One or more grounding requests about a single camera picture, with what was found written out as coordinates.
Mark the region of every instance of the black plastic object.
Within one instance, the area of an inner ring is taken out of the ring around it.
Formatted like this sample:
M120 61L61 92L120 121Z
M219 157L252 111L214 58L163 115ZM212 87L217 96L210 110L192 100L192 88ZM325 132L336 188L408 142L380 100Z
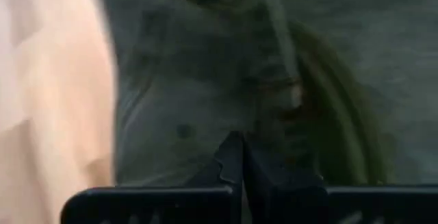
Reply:
M243 136L231 132L213 160L175 188L94 188L64 206L62 224L240 223Z
M255 224L438 223L438 187L327 187L320 176L287 168L257 145L231 132L184 186L86 190L66 203L61 223L238 224L243 180Z
M325 223L327 193L321 178L287 168L251 140L244 144L244 181L253 223Z
M344 186L327 192L333 220L356 212L361 223L438 223L436 186Z
M310 171L244 143L244 181L254 224L438 223L438 187L324 186Z

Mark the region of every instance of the beige curtain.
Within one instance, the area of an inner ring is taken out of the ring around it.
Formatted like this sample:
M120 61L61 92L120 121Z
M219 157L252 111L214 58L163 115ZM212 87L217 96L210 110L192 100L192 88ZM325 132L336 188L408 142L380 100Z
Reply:
M0 223L59 223L112 184L115 75L98 0L0 0Z

